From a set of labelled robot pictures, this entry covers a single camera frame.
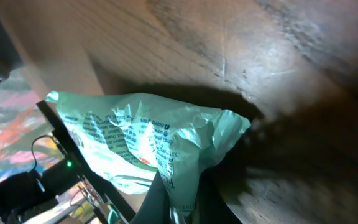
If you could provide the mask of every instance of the green plastic bag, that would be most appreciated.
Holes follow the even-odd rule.
[[[230,110],[206,108],[157,95],[87,96],[53,91],[85,160],[127,194],[146,192],[157,169],[180,215],[194,207],[198,179],[222,161],[250,127]]]

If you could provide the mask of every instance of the plastic bag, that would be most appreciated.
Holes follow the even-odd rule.
[[[144,193],[157,169],[180,215],[195,206],[198,179],[218,164],[241,134],[247,118],[157,95],[88,96],[53,91],[85,160],[101,177],[127,194]]]

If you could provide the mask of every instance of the wooden surface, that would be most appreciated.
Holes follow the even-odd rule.
[[[32,86],[156,93],[259,125],[215,169],[246,223],[358,223],[358,1],[0,0]]]

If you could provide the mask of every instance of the wire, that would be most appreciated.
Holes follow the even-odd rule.
[[[77,192],[75,192],[75,194],[73,195],[73,197],[71,198],[71,200],[70,200],[70,202],[69,202],[68,204],[69,204],[70,206],[77,206],[77,209],[81,207],[81,208],[82,208],[82,211],[85,212],[84,206],[82,206],[82,205],[80,205],[80,204],[77,204],[77,203],[75,203],[75,204],[72,203],[72,202],[73,202],[73,199],[75,198],[76,195],[78,195],[79,192],[81,192],[81,189],[79,189],[79,190],[77,190]]]
[[[93,192],[92,190],[93,188],[90,186],[89,183],[87,183],[87,181],[82,181],[82,183],[83,183],[83,188],[86,189],[95,200],[102,201],[100,195],[98,193]]]
[[[95,207],[94,203],[91,202],[91,200],[87,197],[88,192],[87,192],[84,188],[82,188],[82,187],[80,187],[80,186],[78,186],[78,188],[80,189],[81,194],[82,194],[82,196],[84,196],[85,200],[87,200],[88,203],[89,203],[90,205],[92,205],[92,207]]]
[[[35,142],[37,142],[39,139],[42,139],[42,138],[50,138],[52,139],[52,141],[57,145],[58,143],[55,141],[55,139],[48,135],[48,134],[44,134],[44,135],[41,135],[37,138],[34,139],[34,141],[32,141],[32,144],[31,144],[31,154],[32,154],[32,157],[34,158],[34,167],[30,170],[30,172],[34,171],[35,168],[37,168],[37,158],[35,158],[35,155],[34,155],[34,144]]]

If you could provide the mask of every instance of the black device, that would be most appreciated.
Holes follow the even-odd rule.
[[[0,219],[22,223],[56,206],[56,196],[80,181],[76,167],[67,162],[61,160],[42,174],[32,170],[0,182]]]

